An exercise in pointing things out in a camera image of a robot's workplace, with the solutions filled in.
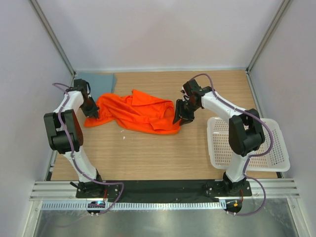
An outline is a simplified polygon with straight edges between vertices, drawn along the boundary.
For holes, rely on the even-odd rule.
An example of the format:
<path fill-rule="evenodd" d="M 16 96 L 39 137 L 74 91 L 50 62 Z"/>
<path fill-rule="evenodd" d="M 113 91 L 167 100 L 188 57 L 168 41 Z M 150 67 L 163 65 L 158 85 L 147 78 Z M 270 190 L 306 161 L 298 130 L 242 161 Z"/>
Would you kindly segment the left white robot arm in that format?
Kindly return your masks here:
<path fill-rule="evenodd" d="M 83 148 L 83 133 L 77 119 L 82 110 L 87 118 L 99 118 L 99 107 L 90 94 L 90 85 L 83 79 L 74 80 L 73 86 L 62 88 L 64 99 L 56 110 L 44 115 L 44 124 L 52 150 L 62 154 L 76 171 L 79 182 L 70 184 L 77 189 L 77 198 L 99 198 L 105 186 L 97 169 L 89 161 Z"/>

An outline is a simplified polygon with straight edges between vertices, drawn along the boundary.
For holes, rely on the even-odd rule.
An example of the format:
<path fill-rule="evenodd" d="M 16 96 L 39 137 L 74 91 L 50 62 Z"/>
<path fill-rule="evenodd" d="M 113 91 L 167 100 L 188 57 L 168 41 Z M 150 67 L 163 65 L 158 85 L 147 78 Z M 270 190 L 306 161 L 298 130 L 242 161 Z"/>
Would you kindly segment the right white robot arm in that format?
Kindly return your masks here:
<path fill-rule="evenodd" d="M 182 99 L 176 101 L 173 123 L 180 126 L 194 121 L 194 112 L 208 109 L 228 124 L 228 141 L 232 160 L 223 174 L 222 189 L 227 195 L 239 194 L 245 184 L 244 166 L 247 158 L 265 142 L 262 121 L 255 109 L 245 110 L 220 96 L 212 87 L 201 87 L 195 79 L 186 82 Z"/>

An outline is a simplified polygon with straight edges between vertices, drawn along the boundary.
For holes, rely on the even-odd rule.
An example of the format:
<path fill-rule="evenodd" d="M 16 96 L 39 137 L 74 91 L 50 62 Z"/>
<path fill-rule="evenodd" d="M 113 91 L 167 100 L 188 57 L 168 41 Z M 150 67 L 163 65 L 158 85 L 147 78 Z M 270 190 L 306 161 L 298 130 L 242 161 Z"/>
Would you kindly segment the orange t shirt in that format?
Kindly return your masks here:
<path fill-rule="evenodd" d="M 105 93 L 98 98 L 96 104 L 99 107 L 99 118 L 87 118 L 84 122 L 87 128 L 114 120 L 124 129 L 149 134 L 171 135 L 180 131 L 179 122 L 173 123 L 175 109 L 171 100 L 134 89 L 126 96 Z"/>

